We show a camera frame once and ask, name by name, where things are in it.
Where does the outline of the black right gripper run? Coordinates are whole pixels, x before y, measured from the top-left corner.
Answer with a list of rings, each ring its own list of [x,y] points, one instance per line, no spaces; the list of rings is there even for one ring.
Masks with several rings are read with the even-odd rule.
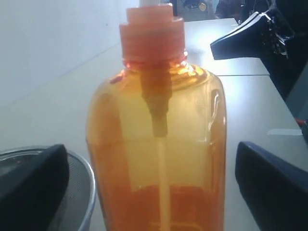
[[[286,100],[308,62],[308,2],[273,0],[266,13],[253,13],[230,33],[210,44],[215,60],[262,58]]]

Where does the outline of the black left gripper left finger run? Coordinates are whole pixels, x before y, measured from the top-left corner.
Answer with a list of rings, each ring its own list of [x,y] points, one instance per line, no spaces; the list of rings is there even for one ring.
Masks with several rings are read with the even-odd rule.
[[[0,178],[0,229],[46,231],[69,182],[67,151],[51,146]]]

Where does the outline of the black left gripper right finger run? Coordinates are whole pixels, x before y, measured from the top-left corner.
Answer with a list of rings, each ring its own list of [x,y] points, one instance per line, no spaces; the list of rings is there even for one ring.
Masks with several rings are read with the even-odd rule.
[[[308,173],[248,141],[238,144],[235,177],[262,231],[308,229]]]

